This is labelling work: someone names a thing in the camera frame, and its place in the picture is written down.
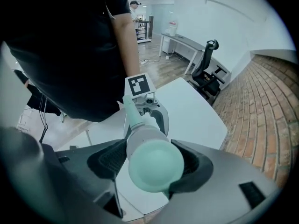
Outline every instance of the wooden floor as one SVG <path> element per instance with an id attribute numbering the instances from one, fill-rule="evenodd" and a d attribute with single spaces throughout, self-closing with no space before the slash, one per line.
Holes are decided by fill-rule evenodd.
<path id="1" fill-rule="evenodd" d="M 174 54 L 166 61 L 166 54 L 164 52 L 161 57 L 158 56 L 160 36 L 156 35 L 153 37 L 152 42 L 139 44 L 138 47 L 140 60 L 147 61 L 141 64 L 141 72 L 149 74 L 156 88 L 178 77 L 183 77 L 186 80 L 190 78 L 190 75 L 184 75 L 184 71 L 189 63 L 185 58 L 181 59 Z M 55 114 L 46 114 L 46 120 L 49 128 L 43 139 L 43 143 L 53 146 L 55 150 L 84 130 L 87 130 L 92 124 L 92 122 L 82 119 L 71 119 L 68 116 L 61 123 L 60 118 Z M 20 118 L 19 127 L 39 140 L 43 132 L 43 123 L 39 112 L 27 107 Z"/>

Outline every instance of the cable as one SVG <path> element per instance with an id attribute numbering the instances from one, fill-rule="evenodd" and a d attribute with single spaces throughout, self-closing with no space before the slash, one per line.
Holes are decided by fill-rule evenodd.
<path id="1" fill-rule="evenodd" d="M 176 61 L 179 61 L 179 60 L 182 60 L 184 57 L 181 57 L 179 58 L 178 60 L 172 60 L 172 61 L 168 61 L 168 60 L 154 60 L 154 61 L 151 61 L 151 60 L 143 60 L 143 61 L 147 61 L 147 62 L 176 62 Z"/>
<path id="2" fill-rule="evenodd" d="M 40 138 L 40 140 L 39 140 L 40 143 L 43 142 L 43 138 L 44 138 L 44 136 L 45 136 L 45 134 L 46 134 L 46 132 L 47 132 L 47 130 L 48 130 L 48 128 L 49 128 L 49 126 L 48 126 L 48 124 L 47 124 L 47 121 L 46 121 L 46 107 L 47 107 L 47 98 L 45 98 L 45 107 L 44 107 L 44 109 L 43 109 L 42 115 L 41 115 L 41 113 L 40 113 L 42 122 L 43 122 L 43 119 L 44 119 L 44 122 L 45 122 L 45 124 L 44 124 L 44 129 L 43 129 L 43 133 L 42 133 L 41 138 Z"/>
<path id="3" fill-rule="evenodd" d="M 46 126 L 45 126 L 45 124 L 44 124 L 44 122 L 43 122 L 42 115 L 41 115 L 42 103 L 43 103 L 43 95 L 42 95 L 42 98 L 41 98 L 41 102 L 39 103 L 38 112 L 39 112 L 39 117 L 40 117 L 41 120 L 42 120 L 43 127 L 45 128 Z"/>

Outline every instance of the table leg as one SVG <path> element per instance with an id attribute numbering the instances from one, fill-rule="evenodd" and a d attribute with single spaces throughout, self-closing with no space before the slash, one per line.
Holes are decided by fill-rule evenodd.
<path id="1" fill-rule="evenodd" d="M 191 71 L 191 75 L 193 74 L 193 72 L 198 68 L 198 66 L 200 65 L 201 59 L 204 55 L 204 52 L 202 52 L 201 57 L 199 59 L 199 62 L 194 66 L 193 70 Z"/>
<path id="2" fill-rule="evenodd" d="M 194 59 L 195 59 L 197 53 L 198 53 L 198 51 L 195 51 L 195 52 L 194 52 L 194 55 L 193 55 L 191 61 L 189 62 L 189 65 L 187 66 L 187 69 L 185 70 L 185 75 L 187 75 L 187 72 L 188 72 L 188 70 L 190 69 L 190 67 L 191 67 L 191 65 L 192 65 L 192 63 L 193 63 L 193 61 L 194 61 Z"/>
<path id="3" fill-rule="evenodd" d="M 173 49 L 172 49 L 172 54 L 175 52 L 176 48 L 177 48 L 177 42 L 174 44 Z"/>
<path id="4" fill-rule="evenodd" d="M 164 36 L 163 36 L 163 35 L 161 35 L 161 43 L 160 43 L 159 56 L 161 56 L 161 53 L 162 53 L 163 41 L 164 41 Z"/>

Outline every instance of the black vent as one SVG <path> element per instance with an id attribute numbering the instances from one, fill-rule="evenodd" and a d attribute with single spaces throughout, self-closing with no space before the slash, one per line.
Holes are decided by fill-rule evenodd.
<path id="1" fill-rule="evenodd" d="M 58 160 L 59 160 L 60 163 L 63 163 L 63 162 L 67 162 L 68 160 L 70 160 L 70 158 L 67 157 L 67 156 L 64 156 L 64 157 L 58 158 Z"/>
<path id="2" fill-rule="evenodd" d="M 252 209 L 265 200 L 265 196 L 253 182 L 239 184 L 239 187 L 241 188 Z"/>
<path id="3" fill-rule="evenodd" d="M 181 152 L 184 159 L 184 171 L 183 176 L 194 173 L 199 167 L 199 159 L 193 153 L 183 149 L 180 146 L 176 146 Z"/>
<path id="4" fill-rule="evenodd" d="M 87 165 L 99 178 L 114 180 L 127 158 L 127 140 L 104 148 L 89 156 Z"/>

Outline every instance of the white wall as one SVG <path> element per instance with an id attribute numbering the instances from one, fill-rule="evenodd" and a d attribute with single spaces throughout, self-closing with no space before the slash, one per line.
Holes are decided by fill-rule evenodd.
<path id="1" fill-rule="evenodd" d="M 153 33 L 161 34 L 169 28 L 169 21 L 173 11 L 173 4 L 155 4 L 151 7 L 150 14 L 154 16 Z"/>
<path id="2" fill-rule="evenodd" d="M 256 39 L 249 44 L 253 53 L 298 63 L 292 38 L 273 8 L 269 10 L 266 20 L 256 29 L 256 35 Z"/>
<path id="3" fill-rule="evenodd" d="M 174 4 L 174 0 L 142 0 L 142 4 Z"/>
<path id="4" fill-rule="evenodd" d="M 177 33 L 203 46 L 216 39 L 219 49 L 213 57 L 229 72 L 248 50 L 243 25 L 251 22 L 236 11 L 204 0 L 175 0 L 174 14 L 178 18 Z"/>
<path id="5" fill-rule="evenodd" d="M 152 5 L 147 5 L 146 6 L 146 20 L 149 21 L 150 16 L 152 16 L 152 15 L 153 15 Z"/>
<path id="6" fill-rule="evenodd" d="M 0 55 L 0 126 L 16 127 L 31 93 Z"/>
<path id="7" fill-rule="evenodd" d="M 266 0 L 174 0 L 174 7 L 178 34 L 203 45 L 210 39 L 219 41 L 213 57 L 231 72 L 230 80 L 253 53 L 297 62 L 292 40 Z M 192 56 L 181 46 L 176 51 L 188 59 Z"/>
<path id="8" fill-rule="evenodd" d="M 1 45 L 1 56 L 9 66 L 10 69 L 17 69 L 23 71 L 16 58 L 10 53 L 10 49 L 5 42 Z"/>

